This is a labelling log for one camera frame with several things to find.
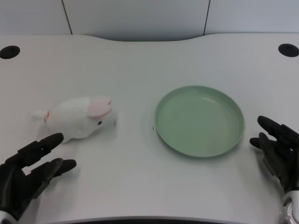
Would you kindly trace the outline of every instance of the white table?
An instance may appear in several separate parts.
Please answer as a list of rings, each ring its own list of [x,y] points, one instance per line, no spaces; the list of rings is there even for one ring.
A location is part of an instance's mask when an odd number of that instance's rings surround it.
[[[276,223],[283,192],[249,139],[262,131],[259,115],[299,131],[299,57],[280,54],[282,43],[299,46],[299,35],[208,35],[178,42],[1,36],[0,49],[21,48],[17,57],[0,60],[1,163],[39,138],[39,125],[28,119],[36,109],[105,94],[118,114],[115,127],[60,145],[37,164],[61,157],[78,165],[53,179],[20,223],[136,216]],[[237,102],[246,130],[235,150],[195,159],[159,139],[155,107],[186,85],[210,86]]]

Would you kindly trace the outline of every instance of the white wall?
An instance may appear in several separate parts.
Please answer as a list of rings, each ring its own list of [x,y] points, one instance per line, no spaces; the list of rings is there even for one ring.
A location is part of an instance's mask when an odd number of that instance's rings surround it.
[[[73,34],[120,41],[202,36],[209,0],[64,0]]]
[[[299,0],[211,0],[205,33],[299,33]]]
[[[0,0],[0,35],[70,34],[61,0]]]
[[[299,33],[299,0],[63,0],[74,34],[171,41],[214,33]],[[70,34],[62,0],[0,0],[0,35]]]

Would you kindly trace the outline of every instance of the robotic hand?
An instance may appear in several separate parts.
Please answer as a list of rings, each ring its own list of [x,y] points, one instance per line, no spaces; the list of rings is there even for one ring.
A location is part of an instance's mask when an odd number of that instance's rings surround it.
[[[250,143],[264,153],[263,162],[275,175],[285,191],[284,211],[280,213],[280,224],[299,224],[299,134],[285,125],[259,116],[259,125],[276,138],[269,140],[264,133]]]
[[[73,169],[75,160],[54,159],[25,175],[22,168],[29,167],[49,154],[64,139],[53,134],[40,142],[34,141],[0,165],[0,223],[16,224],[32,199],[37,198],[53,177]]]

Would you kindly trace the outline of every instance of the pink ear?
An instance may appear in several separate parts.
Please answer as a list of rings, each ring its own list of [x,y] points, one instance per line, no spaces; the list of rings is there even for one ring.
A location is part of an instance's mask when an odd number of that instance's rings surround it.
[[[109,105],[109,104],[111,104],[111,98],[105,97],[105,96],[95,97],[95,98],[92,98],[92,103]]]
[[[90,118],[96,118],[108,114],[111,110],[109,105],[92,102],[88,107],[87,114]]]

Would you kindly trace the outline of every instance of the green plate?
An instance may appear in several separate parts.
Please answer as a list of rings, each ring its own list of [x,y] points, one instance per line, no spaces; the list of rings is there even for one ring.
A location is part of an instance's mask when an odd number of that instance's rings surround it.
[[[244,117],[224,93],[187,86],[167,94],[158,104],[155,125],[171,148],[195,157],[220,155],[243,137]]]

